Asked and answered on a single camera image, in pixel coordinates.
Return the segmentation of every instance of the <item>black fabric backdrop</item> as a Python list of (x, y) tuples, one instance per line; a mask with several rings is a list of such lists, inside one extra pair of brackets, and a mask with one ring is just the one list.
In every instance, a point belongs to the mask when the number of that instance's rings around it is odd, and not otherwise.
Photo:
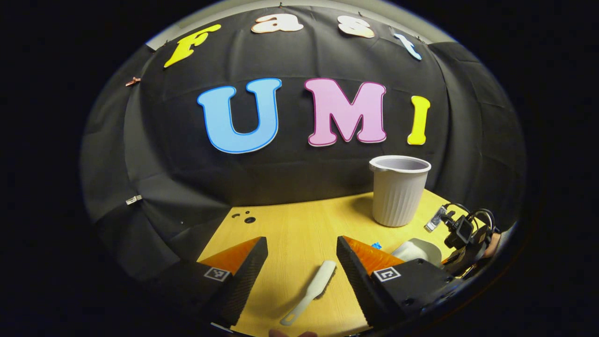
[[(304, 28), (250, 31), (255, 19), (276, 13), (296, 15)], [(524, 143), (517, 116), (494, 78), (457, 43), (426, 46), (368, 18), (363, 19), (374, 38), (349, 36), (337, 28), (339, 15), (357, 17), (320, 7), (236, 14), (206, 25), (222, 27), (208, 33), (188, 58), (164, 69), (179, 38), (155, 52), (143, 46), (109, 81), (90, 115), (81, 178), (92, 220), (131, 276), (147, 279), (179, 258), (197, 259), (231, 206), (371, 191), (368, 161), (379, 155), (429, 161), (427, 189), (468, 207), (490, 208), (501, 229), (513, 224), (524, 190)], [(412, 58), (393, 33), (408, 38), (422, 60)], [(142, 82), (125, 87), (132, 76)], [(249, 154), (214, 148), (197, 96), (234, 86), (233, 123), (238, 132), (249, 132), (257, 115), (255, 97), (245, 85), (265, 77), (283, 82), (276, 91), (276, 138)], [(384, 85), (387, 139), (365, 144), (354, 136), (348, 143), (310, 146), (313, 101), (304, 82), (316, 77), (335, 79), (349, 100), (362, 82)], [(431, 102), (423, 146), (406, 142), (412, 95)], [(137, 194), (142, 201), (125, 205)]]

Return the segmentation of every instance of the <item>blue object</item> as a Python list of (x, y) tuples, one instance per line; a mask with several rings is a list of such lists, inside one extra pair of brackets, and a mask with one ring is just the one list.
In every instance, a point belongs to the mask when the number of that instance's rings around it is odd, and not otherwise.
[(276, 136), (279, 128), (277, 102), (274, 92), (281, 88), (280, 79), (259, 79), (247, 84), (246, 89), (256, 95), (258, 127), (250, 133), (238, 133), (231, 121), (229, 100), (235, 88), (222, 86), (208, 90), (198, 97), (204, 107), (204, 120), (210, 143), (229, 154), (242, 154), (263, 148)]
[(416, 51), (414, 50), (414, 44), (409, 42), (405, 36), (401, 34), (394, 34), (394, 36), (400, 39), (401, 43), (404, 44), (404, 47), (408, 50), (408, 52), (410, 52), (410, 55), (412, 55), (418, 61), (422, 59), (422, 56), (420, 56), (420, 54), (416, 53)]

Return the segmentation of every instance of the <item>brush handle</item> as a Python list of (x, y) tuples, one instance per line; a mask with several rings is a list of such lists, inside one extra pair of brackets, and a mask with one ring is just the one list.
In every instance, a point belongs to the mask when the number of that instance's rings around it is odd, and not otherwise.
[(308, 304), (310, 304), (312, 300), (313, 298), (310, 296), (304, 297), (299, 302), (299, 304), (297, 304), (297, 306), (295, 306), (295, 308), (291, 310), (290, 313), (283, 317), (280, 323), (284, 326), (290, 326), (291, 324), (293, 324), (293, 322), (295, 322), (295, 320), (301, 315), (301, 313), (304, 312), (304, 310), (308, 307)]

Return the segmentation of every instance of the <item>white wall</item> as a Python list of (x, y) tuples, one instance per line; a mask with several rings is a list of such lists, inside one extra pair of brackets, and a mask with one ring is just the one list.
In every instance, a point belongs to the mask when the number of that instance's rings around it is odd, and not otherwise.
[[(280, 0), (225, 0), (193, 13), (166, 28), (146, 44), (158, 49), (173, 38), (210, 22), (237, 13), (266, 7), (278, 7)], [(454, 41), (452, 37), (420, 17), (382, 0), (285, 0), (283, 6), (318, 6), (338, 10), (360, 12), (363, 16), (400, 29), (412, 36), (419, 36), (426, 43)]]

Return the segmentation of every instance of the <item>ribbed cup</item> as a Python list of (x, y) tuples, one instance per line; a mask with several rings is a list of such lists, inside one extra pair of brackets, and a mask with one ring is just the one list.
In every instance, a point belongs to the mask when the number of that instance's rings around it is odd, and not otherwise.
[(388, 155), (373, 158), (370, 169), (374, 172), (374, 219), (388, 227), (407, 225), (416, 214), (431, 164)]

